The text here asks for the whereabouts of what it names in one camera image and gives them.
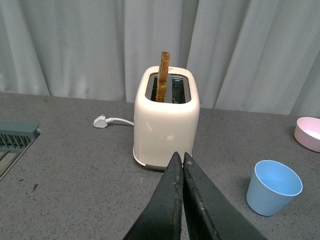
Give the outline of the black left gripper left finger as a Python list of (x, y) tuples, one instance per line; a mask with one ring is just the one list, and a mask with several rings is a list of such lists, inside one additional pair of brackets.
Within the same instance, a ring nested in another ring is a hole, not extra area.
[(182, 231), (184, 173), (175, 152), (149, 203), (125, 235), (125, 240), (179, 240)]

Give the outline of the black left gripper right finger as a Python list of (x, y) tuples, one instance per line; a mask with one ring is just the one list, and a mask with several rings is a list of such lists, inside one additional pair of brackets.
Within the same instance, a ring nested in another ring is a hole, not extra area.
[(191, 240), (265, 240), (222, 194), (193, 158), (184, 154), (183, 205)]

